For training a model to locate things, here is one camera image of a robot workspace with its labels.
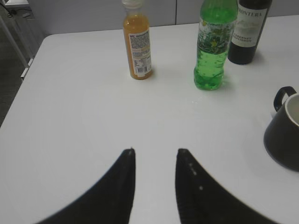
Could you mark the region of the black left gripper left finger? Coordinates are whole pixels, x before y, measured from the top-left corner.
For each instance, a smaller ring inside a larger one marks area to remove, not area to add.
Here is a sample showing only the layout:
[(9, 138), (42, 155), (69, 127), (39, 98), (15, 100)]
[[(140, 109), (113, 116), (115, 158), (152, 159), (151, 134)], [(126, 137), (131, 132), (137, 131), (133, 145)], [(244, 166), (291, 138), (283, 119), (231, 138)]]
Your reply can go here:
[(135, 150), (125, 149), (88, 191), (41, 224), (128, 224), (135, 195)]

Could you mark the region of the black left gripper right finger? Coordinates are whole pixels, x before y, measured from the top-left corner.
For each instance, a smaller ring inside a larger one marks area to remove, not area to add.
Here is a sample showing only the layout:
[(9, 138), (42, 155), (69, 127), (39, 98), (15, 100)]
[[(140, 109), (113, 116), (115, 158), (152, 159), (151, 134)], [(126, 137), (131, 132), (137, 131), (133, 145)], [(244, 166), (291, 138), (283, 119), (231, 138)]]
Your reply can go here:
[(265, 148), (230, 150), (197, 160), (178, 150), (175, 192), (183, 224), (296, 224), (299, 174)]

